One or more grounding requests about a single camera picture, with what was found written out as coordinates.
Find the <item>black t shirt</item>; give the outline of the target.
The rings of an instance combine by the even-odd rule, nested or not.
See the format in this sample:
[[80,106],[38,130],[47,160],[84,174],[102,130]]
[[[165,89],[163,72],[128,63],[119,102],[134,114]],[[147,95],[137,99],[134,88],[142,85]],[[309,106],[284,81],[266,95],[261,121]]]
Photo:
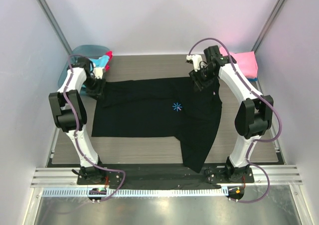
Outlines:
[[175,137],[184,166],[199,173],[221,120],[219,88],[214,79],[196,91],[190,77],[108,82],[96,103],[92,136]]

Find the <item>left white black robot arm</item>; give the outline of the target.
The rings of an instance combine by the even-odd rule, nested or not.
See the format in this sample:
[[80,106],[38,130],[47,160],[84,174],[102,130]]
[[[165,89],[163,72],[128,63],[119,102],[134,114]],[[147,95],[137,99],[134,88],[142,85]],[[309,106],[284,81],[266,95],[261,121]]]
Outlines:
[[99,100],[104,98],[105,69],[95,67],[91,59],[73,54],[68,58],[66,78],[57,92],[48,96],[55,126],[72,141],[80,159],[79,171],[74,170],[83,183],[100,185],[105,181],[106,171],[93,149],[87,132],[87,112],[80,92],[85,86],[87,96]]

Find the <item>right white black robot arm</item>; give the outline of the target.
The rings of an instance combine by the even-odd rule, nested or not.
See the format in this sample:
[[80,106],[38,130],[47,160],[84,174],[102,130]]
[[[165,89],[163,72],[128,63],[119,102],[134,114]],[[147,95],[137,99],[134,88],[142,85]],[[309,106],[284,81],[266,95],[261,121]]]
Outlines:
[[273,98],[264,96],[241,72],[237,61],[231,54],[222,55],[217,45],[204,50],[204,57],[188,54],[186,61],[193,65],[189,73],[199,91],[206,89],[214,79],[226,83],[239,103],[235,117],[237,140],[227,158],[225,169],[219,177],[221,181],[240,183],[245,175],[250,175],[250,157],[258,140],[272,125]]

